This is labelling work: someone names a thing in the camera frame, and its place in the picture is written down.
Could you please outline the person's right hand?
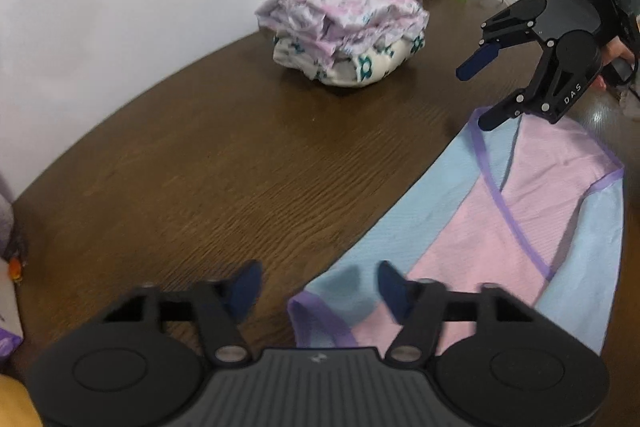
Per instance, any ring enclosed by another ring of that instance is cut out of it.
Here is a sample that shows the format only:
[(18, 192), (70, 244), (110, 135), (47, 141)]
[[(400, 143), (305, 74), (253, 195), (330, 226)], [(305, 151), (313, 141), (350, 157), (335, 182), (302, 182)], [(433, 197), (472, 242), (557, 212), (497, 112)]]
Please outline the person's right hand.
[(616, 37), (601, 49), (601, 55), (602, 67), (593, 87), (602, 92), (628, 87), (638, 67), (636, 54)]

